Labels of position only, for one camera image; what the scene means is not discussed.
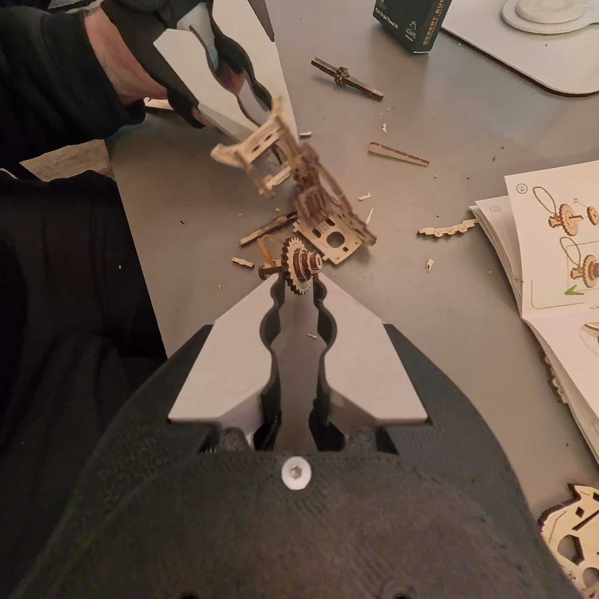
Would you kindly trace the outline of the toothed wooden strip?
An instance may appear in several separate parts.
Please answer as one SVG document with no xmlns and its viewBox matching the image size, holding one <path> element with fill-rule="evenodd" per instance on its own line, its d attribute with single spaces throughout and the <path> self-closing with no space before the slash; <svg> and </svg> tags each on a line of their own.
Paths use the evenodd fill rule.
<svg viewBox="0 0 599 599">
<path fill-rule="evenodd" d="M 464 220 L 461 223 L 445 228 L 441 227 L 426 227 L 419 229 L 417 232 L 418 236 L 433 236 L 435 238 L 441 238 L 444 236 L 463 235 L 468 230 L 474 228 L 478 224 L 477 219 Z"/>
</svg>

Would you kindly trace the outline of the pile of flat wooden cutouts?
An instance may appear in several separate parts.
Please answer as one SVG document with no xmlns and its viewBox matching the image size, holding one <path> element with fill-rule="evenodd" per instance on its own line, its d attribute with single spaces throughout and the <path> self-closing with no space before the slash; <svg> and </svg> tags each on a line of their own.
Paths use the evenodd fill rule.
<svg viewBox="0 0 599 599">
<path fill-rule="evenodd" d="M 556 400 L 564 405 L 568 405 L 567 396 L 564 393 L 563 388 L 562 388 L 562 386 L 558 380 L 558 377 L 556 375 L 556 372 L 554 371 L 554 369 L 550 363 L 550 360 L 546 354 L 543 354 L 542 362 L 543 362 L 543 365 L 548 374 L 548 384 L 549 384 Z"/>
</svg>

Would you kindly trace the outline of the long wooden bar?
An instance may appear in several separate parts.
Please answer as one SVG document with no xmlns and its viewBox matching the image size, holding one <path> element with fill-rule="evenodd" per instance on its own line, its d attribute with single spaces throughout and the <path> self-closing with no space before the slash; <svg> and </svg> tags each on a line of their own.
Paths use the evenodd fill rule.
<svg viewBox="0 0 599 599">
<path fill-rule="evenodd" d="M 285 214 L 283 216 L 279 216 L 278 218 L 274 219 L 273 221 L 270 221 L 266 225 L 263 225 L 262 227 L 253 231 L 248 236 L 243 237 L 239 241 L 240 247 L 248 246 L 249 244 L 253 243 L 254 241 L 257 241 L 258 238 L 260 238 L 264 235 L 267 235 L 267 234 L 272 234 L 275 231 L 278 231 L 278 230 L 290 225 L 291 223 L 296 221 L 297 217 L 298 217 L 298 213 L 296 210 L 294 210 L 288 214 Z"/>
</svg>

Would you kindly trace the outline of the wooden gear axle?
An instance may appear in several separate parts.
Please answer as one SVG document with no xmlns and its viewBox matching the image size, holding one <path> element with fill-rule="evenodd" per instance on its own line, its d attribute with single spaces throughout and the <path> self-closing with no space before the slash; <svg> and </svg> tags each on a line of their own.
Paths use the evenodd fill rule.
<svg viewBox="0 0 599 599">
<path fill-rule="evenodd" d="M 305 295 L 322 266 L 322 257 L 317 252 L 309 251 L 299 237 L 291 236 L 283 244 L 280 265 L 263 265 L 258 269 L 258 276 L 265 281 L 271 275 L 282 273 L 294 294 Z"/>
</svg>

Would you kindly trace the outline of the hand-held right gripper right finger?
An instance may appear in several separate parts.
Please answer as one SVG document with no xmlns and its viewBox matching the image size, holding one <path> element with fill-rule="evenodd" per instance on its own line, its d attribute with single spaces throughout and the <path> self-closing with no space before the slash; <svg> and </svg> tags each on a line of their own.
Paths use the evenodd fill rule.
<svg viewBox="0 0 599 599">
<path fill-rule="evenodd" d="M 344 443 L 362 428 L 420 425 L 428 414 L 383 321 L 325 275 L 313 279 L 319 358 L 313 436 Z"/>
</svg>

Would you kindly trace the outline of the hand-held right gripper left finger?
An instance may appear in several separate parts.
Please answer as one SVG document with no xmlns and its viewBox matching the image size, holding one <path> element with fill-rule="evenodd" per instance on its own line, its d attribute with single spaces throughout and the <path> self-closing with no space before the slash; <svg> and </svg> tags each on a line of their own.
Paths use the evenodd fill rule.
<svg viewBox="0 0 599 599">
<path fill-rule="evenodd" d="M 283 276 L 271 276 L 214 322 L 168 414 L 170 422 L 237 428 L 257 445 L 255 433 L 280 410 L 272 343 L 280 333 L 284 300 Z"/>
</svg>

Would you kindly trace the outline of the dark green product box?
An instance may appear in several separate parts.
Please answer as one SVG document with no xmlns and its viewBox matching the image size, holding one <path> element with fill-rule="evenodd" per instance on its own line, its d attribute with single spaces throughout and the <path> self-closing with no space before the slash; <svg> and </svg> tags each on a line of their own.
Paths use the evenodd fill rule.
<svg viewBox="0 0 599 599">
<path fill-rule="evenodd" d="M 411 54 L 431 51 L 452 1 L 376 1 L 373 17 Z"/>
</svg>

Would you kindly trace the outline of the wooden model chassis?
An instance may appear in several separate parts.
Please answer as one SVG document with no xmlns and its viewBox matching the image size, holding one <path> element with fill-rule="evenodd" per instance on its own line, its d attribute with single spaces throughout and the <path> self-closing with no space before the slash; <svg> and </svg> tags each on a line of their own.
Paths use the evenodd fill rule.
<svg viewBox="0 0 599 599">
<path fill-rule="evenodd" d="M 339 265 L 377 237 L 353 210 L 346 195 L 309 144 L 281 150 L 297 188 L 298 219 L 294 231 L 303 236 L 324 261 Z"/>
</svg>

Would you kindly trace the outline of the tan rubber band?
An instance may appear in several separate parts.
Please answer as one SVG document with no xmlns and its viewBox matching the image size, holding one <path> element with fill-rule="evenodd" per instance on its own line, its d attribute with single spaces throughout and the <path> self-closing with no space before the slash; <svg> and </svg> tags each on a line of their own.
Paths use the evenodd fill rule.
<svg viewBox="0 0 599 599">
<path fill-rule="evenodd" d="M 280 265 L 281 251 L 285 241 L 273 234 L 264 234 L 257 239 L 258 248 L 265 266 Z"/>
</svg>

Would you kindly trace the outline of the large curved plywood sheet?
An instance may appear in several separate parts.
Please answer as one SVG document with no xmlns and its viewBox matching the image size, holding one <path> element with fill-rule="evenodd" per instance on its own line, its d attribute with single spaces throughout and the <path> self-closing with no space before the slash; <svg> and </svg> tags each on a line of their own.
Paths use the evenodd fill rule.
<svg viewBox="0 0 599 599">
<path fill-rule="evenodd" d="M 583 598 L 598 598 L 598 490 L 568 485 L 572 498 L 545 510 L 541 536 Z"/>
</svg>

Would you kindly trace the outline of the person's left hand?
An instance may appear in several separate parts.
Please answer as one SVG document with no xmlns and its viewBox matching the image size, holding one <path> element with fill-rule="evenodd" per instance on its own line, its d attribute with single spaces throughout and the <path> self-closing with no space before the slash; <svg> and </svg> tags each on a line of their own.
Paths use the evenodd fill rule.
<svg viewBox="0 0 599 599">
<path fill-rule="evenodd" d="M 94 54 L 124 107 L 145 99 L 167 100 L 166 88 L 146 73 L 104 11 L 88 12 L 84 25 Z"/>
</svg>

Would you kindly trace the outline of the dark wooden cross axle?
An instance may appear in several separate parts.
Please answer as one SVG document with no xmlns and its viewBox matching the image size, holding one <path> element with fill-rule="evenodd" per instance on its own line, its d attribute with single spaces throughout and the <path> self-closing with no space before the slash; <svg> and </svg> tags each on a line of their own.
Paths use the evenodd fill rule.
<svg viewBox="0 0 599 599">
<path fill-rule="evenodd" d="M 349 87 L 376 101 L 384 98 L 384 94 L 350 75 L 346 67 L 335 67 L 317 57 L 311 60 L 311 65 L 331 77 L 337 86 Z"/>
</svg>

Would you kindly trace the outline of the instruction booklet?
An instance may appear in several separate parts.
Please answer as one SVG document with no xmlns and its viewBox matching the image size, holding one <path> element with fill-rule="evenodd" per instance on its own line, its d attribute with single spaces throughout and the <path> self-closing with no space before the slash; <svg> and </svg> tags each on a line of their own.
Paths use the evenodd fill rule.
<svg viewBox="0 0 599 599">
<path fill-rule="evenodd" d="M 598 161 L 505 176 L 470 207 L 598 460 Z"/>
</svg>

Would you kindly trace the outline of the person's left forearm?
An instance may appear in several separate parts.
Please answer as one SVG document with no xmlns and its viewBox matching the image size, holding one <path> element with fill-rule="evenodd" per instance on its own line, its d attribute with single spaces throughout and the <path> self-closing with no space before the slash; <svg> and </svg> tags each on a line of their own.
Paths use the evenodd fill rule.
<svg viewBox="0 0 599 599">
<path fill-rule="evenodd" d="M 1 7 L 1 168 L 141 123 L 124 107 L 78 14 Z"/>
</svg>

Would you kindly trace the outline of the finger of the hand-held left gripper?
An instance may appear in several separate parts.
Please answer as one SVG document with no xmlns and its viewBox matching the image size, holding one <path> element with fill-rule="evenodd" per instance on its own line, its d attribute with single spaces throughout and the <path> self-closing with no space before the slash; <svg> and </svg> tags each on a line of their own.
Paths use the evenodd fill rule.
<svg viewBox="0 0 599 599">
<path fill-rule="evenodd" d="M 154 46 L 173 72 L 165 86 L 170 106 L 191 125 L 199 125 L 197 111 L 215 128 L 236 141 L 258 130 L 246 116 L 236 96 L 219 81 L 204 44 L 191 31 L 166 29 Z"/>
<path fill-rule="evenodd" d="M 223 54 L 249 76 L 255 96 L 269 109 L 281 98 L 288 127 L 298 140 L 274 29 L 265 1 L 214 1 L 213 24 Z"/>
</svg>

